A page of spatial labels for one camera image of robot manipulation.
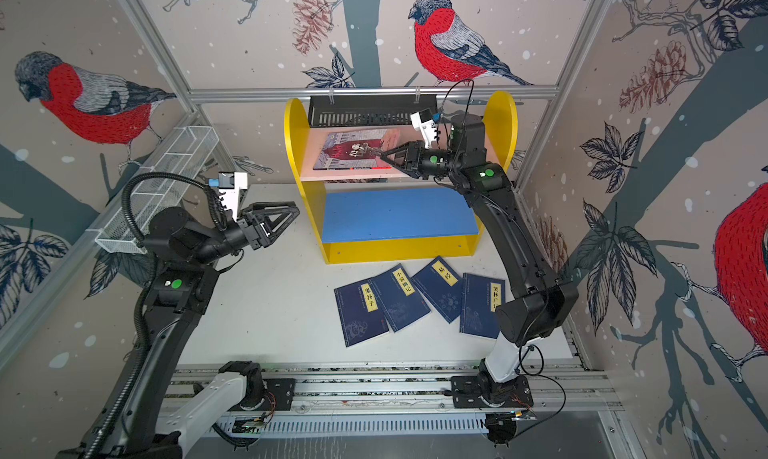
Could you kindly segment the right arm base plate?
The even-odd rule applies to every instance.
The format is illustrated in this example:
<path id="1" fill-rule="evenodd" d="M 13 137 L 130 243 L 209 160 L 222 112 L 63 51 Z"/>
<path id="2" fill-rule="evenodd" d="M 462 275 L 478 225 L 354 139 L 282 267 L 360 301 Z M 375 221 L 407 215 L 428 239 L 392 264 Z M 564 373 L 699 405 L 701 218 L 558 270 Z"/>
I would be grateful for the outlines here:
<path id="1" fill-rule="evenodd" d="M 489 374 L 452 376 L 450 397 L 457 409 L 524 408 L 534 405 L 531 387 L 524 376 L 504 383 L 492 380 Z"/>

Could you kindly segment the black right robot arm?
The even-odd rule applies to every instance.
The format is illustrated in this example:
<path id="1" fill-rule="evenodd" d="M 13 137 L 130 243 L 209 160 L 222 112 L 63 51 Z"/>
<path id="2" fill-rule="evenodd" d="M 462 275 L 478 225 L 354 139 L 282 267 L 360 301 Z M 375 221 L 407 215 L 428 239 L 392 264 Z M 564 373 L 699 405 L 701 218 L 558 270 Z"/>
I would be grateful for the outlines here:
<path id="1" fill-rule="evenodd" d="M 488 230 L 505 267 L 514 299 L 498 306 L 500 336 L 481 362 L 479 396 L 497 406 L 523 384 L 523 350 L 562 325 L 578 299 L 535 244 L 524 224 L 506 172 L 487 159 L 485 124 L 474 115 L 451 121 L 453 134 L 443 148 L 422 140 L 379 154 L 395 169 L 415 179 L 447 178 Z"/>

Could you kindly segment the red illustrated book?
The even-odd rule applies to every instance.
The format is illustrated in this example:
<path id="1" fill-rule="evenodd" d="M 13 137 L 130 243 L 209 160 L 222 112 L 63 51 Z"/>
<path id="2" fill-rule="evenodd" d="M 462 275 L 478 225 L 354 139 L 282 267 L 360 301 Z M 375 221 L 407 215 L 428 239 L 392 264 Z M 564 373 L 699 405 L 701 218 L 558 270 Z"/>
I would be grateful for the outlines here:
<path id="1" fill-rule="evenodd" d="M 400 141 L 395 128 L 361 129 L 329 133 L 313 164 L 314 170 L 389 168 L 381 158 Z"/>

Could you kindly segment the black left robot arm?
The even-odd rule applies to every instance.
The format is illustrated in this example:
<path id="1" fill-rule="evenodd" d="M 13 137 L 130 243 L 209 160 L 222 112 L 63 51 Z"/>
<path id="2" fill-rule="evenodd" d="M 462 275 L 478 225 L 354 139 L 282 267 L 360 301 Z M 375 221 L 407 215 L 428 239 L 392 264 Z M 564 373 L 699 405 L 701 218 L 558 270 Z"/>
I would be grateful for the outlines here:
<path id="1" fill-rule="evenodd" d="M 142 231 L 132 195 L 137 186 L 154 180 L 201 189 L 214 225 L 206 227 L 183 207 L 173 206 L 156 213 L 149 230 Z M 227 209 L 223 195 L 233 187 L 224 174 L 203 183 L 175 173 L 147 172 L 123 188 L 123 217 L 149 260 L 149 277 L 133 311 L 136 343 L 91 428 L 78 446 L 59 451 L 58 457 L 182 458 L 231 409 L 262 411 L 271 419 L 286 398 L 269 389 L 258 363 L 230 361 L 171 418 L 160 418 L 178 360 L 222 274 L 216 262 L 247 247 L 273 245 L 300 214 L 292 201 Z"/>

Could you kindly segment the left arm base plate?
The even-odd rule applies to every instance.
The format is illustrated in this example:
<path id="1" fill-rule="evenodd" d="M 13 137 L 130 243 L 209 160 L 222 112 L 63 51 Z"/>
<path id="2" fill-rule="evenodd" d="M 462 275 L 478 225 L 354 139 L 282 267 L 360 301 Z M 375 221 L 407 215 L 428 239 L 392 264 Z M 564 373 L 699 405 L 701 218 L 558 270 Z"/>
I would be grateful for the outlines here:
<path id="1" fill-rule="evenodd" d="M 257 393 L 247 393 L 237 404 L 241 411 L 283 412 L 292 409 L 296 380 L 264 379 Z"/>

